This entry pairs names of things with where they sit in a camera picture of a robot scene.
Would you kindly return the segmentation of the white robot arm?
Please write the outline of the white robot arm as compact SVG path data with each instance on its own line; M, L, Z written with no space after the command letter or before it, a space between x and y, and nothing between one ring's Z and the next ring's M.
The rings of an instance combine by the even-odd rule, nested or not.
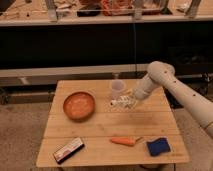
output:
M150 63L147 74L132 89L130 99L145 100L159 86L166 88L213 139L213 102L179 81L170 64L160 61Z

